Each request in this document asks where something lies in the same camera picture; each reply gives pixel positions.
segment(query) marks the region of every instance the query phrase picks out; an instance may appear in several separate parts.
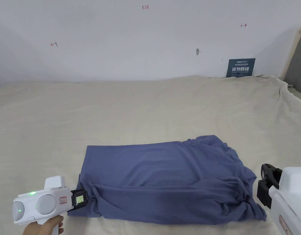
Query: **blue cloth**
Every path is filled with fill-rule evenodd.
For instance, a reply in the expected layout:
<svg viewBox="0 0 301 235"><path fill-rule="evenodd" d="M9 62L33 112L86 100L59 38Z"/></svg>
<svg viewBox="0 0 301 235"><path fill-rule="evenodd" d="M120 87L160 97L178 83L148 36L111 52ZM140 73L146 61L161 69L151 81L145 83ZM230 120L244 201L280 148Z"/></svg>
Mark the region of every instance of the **blue cloth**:
<svg viewBox="0 0 301 235"><path fill-rule="evenodd" d="M77 188L86 207L70 216L158 224L266 220L255 203L255 174L216 136L184 142L88 146Z"/></svg>

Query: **finger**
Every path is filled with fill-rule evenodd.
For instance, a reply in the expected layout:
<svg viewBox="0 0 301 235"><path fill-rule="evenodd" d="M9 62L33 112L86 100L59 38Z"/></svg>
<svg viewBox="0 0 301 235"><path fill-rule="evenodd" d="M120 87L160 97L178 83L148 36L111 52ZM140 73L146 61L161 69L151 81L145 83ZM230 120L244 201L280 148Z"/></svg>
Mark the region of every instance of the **finger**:
<svg viewBox="0 0 301 235"><path fill-rule="evenodd" d="M57 215L57 216L47 220L44 224L47 227L49 226L49 227L54 228L57 224L59 224L62 221L63 221L63 216Z"/></svg>

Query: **sticker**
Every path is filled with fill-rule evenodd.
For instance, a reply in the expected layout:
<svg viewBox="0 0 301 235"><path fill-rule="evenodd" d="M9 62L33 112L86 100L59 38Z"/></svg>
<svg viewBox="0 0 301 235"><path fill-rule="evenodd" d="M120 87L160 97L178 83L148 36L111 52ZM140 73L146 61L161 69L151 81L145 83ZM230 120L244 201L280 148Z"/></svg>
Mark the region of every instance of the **sticker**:
<svg viewBox="0 0 301 235"><path fill-rule="evenodd" d="M61 197L61 198L59 198L59 202L60 202L60 204L67 203L67 197Z"/></svg>
<svg viewBox="0 0 301 235"><path fill-rule="evenodd" d="M283 227L284 232L286 233L286 235L293 235L291 230L289 229L289 227L287 226L286 222L284 221L284 219L282 218L281 215L279 216L279 223Z"/></svg>

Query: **bed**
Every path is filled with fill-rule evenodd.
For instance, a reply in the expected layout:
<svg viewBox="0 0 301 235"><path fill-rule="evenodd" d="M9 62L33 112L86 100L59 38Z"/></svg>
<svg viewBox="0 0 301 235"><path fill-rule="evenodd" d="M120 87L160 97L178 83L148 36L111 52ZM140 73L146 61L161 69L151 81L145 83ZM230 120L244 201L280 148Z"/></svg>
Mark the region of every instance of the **bed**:
<svg viewBox="0 0 301 235"><path fill-rule="evenodd" d="M260 167L301 166L301 99L275 77L21 83L0 88L0 234L22 234L12 200L47 177L78 182L88 145L147 144L216 135L260 178ZM254 184L256 198L257 181ZM65 215L68 235L279 234L266 222L167 226Z"/></svg>

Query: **red arrow mark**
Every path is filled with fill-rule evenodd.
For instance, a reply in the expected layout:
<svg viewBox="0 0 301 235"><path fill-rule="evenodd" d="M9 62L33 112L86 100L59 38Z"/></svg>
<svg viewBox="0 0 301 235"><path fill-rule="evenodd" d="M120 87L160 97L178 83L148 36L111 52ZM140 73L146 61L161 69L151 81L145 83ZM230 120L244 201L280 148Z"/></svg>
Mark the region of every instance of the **red arrow mark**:
<svg viewBox="0 0 301 235"><path fill-rule="evenodd" d="M57 42L55 41L55 43L51 43L50 45L51 46L54 46L56 44L56 46L58 47L58 45L57 45Z"/></svg>

